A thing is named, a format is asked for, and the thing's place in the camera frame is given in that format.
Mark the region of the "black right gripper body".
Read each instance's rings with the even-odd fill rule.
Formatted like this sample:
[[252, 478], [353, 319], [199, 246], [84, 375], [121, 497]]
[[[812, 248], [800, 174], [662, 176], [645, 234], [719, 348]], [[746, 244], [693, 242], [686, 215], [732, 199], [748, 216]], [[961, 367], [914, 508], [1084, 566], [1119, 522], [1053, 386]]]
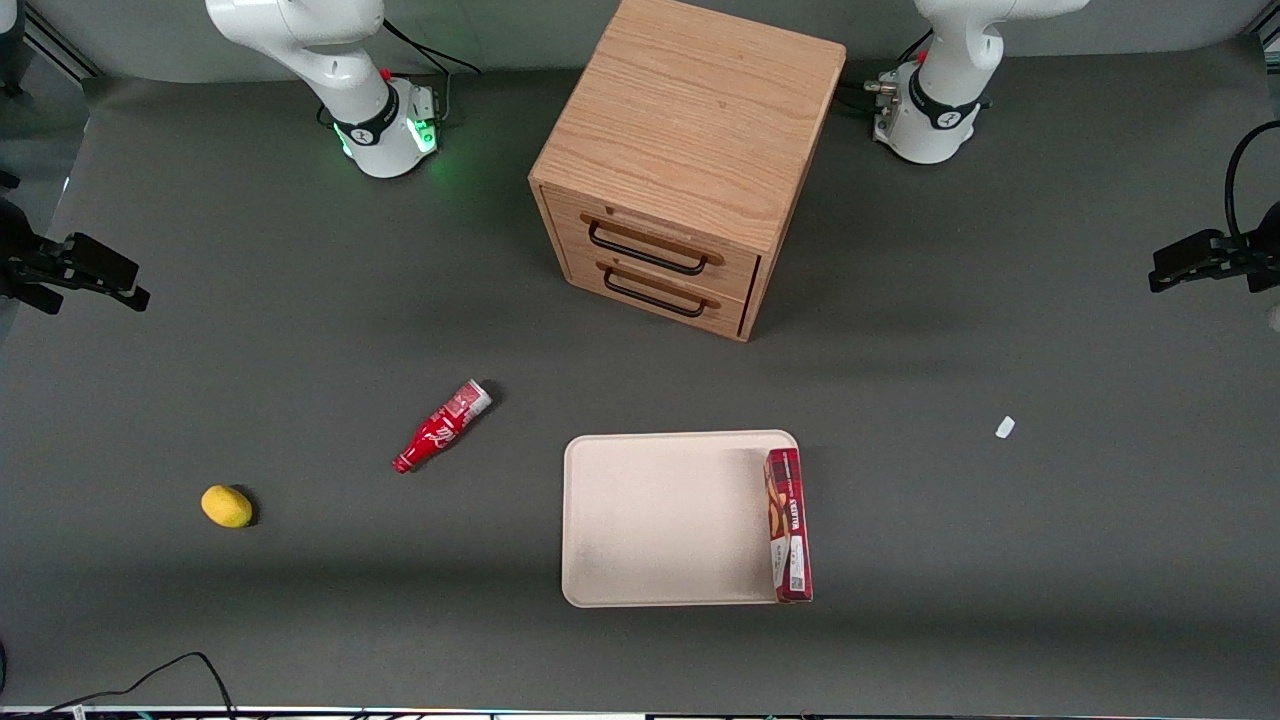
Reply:
[[64, 297], [49, 287], [65, 274], [61, 243], [37, 234], [26, 214], [1, 200], [1, 296], [44, 314], [59, 314]]

